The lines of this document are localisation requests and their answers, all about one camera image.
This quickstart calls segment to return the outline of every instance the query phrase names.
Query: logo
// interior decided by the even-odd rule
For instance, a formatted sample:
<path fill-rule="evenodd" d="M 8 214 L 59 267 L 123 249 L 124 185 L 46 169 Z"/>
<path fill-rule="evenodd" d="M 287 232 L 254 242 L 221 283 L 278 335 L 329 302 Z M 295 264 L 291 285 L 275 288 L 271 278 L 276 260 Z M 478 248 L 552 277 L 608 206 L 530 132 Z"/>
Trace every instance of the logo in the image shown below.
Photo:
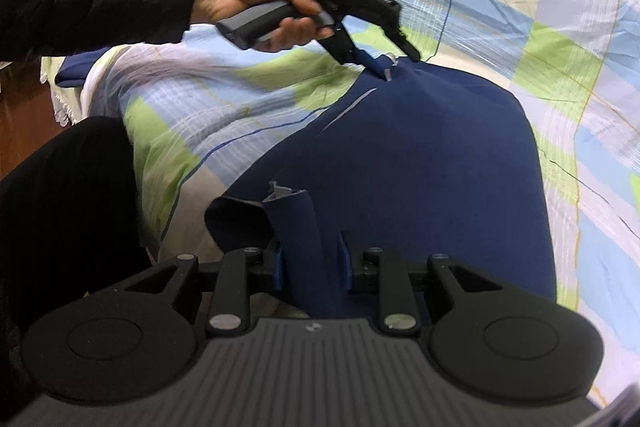
<path fill-rule="evenodd" d="M 311 324 L 307 324 L 305 326 L 305 330 L 309 333 L 316 333 L 316 331 L 320 331 L 322 329 L 322 324 L 318 324 L 317 322 L 312 322 Z"/>

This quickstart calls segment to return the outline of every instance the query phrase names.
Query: wrist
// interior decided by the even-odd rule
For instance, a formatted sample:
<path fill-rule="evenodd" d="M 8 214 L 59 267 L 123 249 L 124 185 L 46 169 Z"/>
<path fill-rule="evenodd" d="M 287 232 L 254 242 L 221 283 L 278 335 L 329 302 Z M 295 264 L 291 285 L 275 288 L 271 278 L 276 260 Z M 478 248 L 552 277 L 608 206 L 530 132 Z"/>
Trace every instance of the wrist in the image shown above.
<path fill-rule="evenodd" d="M 212 13 L 210 13 L 211 0 L 193 0 L 193 8 L 191 9 L 191 24 L 212 24 Z"/>

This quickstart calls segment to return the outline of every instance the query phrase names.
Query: dark pants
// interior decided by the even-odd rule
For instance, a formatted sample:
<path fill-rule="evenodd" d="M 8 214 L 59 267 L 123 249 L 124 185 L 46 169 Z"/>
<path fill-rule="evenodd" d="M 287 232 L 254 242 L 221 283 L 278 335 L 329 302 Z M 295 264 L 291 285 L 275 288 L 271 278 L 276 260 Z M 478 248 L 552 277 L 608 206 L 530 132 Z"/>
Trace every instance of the dark pants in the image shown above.
<path fill-rule="evenodd" d="M 20 360 L 29 326 L 149 265 L 119 121 L 82 121 L 0 182 L 0 421 L 34 394 Z"/>

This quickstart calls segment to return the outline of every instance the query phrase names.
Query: wooden floor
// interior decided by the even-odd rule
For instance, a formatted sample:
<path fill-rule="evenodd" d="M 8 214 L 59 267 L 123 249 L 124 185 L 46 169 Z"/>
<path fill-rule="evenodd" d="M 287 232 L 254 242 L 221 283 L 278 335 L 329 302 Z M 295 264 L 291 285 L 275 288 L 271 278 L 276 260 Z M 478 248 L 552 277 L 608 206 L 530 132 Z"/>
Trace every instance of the wooden floor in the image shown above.
<path fill-rule="evenodd" d="M 64 131 L 54 119 L 49 87 L 39 78 L 37 60 L 0 70 L 0 178 Z"/>

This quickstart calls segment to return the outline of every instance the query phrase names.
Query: circular pad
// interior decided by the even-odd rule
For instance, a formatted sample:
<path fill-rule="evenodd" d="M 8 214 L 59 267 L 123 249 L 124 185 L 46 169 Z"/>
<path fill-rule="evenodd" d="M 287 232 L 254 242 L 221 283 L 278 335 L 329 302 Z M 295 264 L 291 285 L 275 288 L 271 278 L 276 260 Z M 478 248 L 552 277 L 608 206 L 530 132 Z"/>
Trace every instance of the circular pad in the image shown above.
<path fill-rule="evenodd" d="M 40 318 L 22 357 L 45 393 L 98 405 L 158 391 L 195 348 L 193 327 L 161 295 L 111 289 Z"/>
<path fill-rule="evenodd" d="M 489 324 L 484 341 L 507 359 L 541 359 L 558 345 L 558 332 L 548 324 L 529 317 L 507 317 Z"/>
<path fill-rule="evenodd" d="M 125 319 L 94 319 L 77 325 L 66 341 L 84 359 L 113 360 L 138 347 L 142 331 Z"/>

